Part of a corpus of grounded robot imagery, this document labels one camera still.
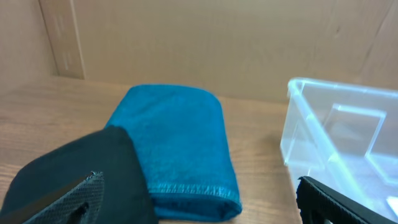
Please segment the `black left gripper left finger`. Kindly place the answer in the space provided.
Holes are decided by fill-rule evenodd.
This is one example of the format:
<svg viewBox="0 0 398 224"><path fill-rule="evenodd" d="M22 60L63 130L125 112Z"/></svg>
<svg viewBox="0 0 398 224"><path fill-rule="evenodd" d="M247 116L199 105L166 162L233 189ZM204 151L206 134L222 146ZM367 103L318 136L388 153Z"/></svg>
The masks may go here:
<svg viewBox="0 0 398 224"><path fill-rule="evenodd" d="M1 216L8 224L92 224L104 196L102 172L91 172L63 188Z"/></svg>

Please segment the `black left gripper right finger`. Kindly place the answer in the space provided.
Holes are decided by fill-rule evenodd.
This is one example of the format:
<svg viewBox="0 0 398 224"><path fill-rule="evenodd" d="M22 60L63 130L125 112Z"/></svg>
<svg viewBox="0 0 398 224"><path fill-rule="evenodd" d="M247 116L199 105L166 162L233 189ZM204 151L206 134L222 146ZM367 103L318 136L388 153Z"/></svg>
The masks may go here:
<svg viewBox="0 0 398 224"><path fill-rule="evenodd" d="M299 181L296 203L303 224L396 224L309 176Z"/></svg>

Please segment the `black cloth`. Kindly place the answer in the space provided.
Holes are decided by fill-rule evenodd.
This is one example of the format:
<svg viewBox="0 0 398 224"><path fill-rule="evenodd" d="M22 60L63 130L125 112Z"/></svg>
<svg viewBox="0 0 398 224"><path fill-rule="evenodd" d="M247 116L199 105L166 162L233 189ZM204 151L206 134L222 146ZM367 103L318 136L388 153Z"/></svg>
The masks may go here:
<svg viewBox="0 0 398 224"><path fill-rule="evenodd" d="M24 166L12 180L1 208L5 217L89 174L102 174L99 224L157 223L132 140L114 126L84 136Z"/></svg>

